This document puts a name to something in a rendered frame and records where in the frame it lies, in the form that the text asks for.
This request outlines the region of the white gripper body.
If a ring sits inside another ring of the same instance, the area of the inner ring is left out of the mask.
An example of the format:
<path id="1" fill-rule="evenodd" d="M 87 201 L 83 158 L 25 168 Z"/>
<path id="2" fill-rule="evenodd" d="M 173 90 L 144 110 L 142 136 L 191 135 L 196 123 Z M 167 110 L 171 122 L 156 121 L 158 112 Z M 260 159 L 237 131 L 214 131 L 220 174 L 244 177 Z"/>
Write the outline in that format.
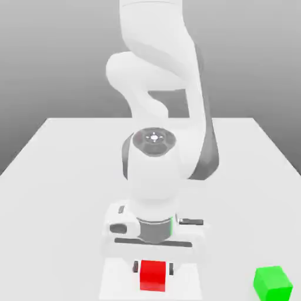
<path id="1" fill-rule="evenodd" d="M 112 233 L 109 229 L 101 232 L 101 250 L 104 257 L 118 257 L 128 262 L 155 260 L 183 263 L 198 263 L 206 248 L 203 229 L 175 229 L 175 233 L 161 243 L 148 243 L 134 236 Z"/>

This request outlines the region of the small red cube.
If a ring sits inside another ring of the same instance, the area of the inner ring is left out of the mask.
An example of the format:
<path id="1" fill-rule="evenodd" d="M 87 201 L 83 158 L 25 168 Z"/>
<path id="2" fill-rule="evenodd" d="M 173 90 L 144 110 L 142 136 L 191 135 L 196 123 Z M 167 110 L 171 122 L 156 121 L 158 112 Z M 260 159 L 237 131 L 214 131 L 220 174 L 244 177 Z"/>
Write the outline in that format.
<path id="1" fill-rule="evenodd" d="M 164 292 L 166 288 L 166 262 L 142 260 L 139 283 L 140 290 Z"/>

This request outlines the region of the small green cube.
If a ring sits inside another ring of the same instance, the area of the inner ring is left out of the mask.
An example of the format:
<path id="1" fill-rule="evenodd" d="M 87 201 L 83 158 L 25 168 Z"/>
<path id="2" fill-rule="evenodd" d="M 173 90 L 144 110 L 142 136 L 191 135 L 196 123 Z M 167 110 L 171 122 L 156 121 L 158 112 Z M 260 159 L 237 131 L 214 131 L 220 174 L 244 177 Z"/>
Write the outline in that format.
<path id="1" fill-rule="evenodd" d="M 253 287 L 260 301 L 289 301 L 293 289 L 281 266 L 257 268 Z"/>

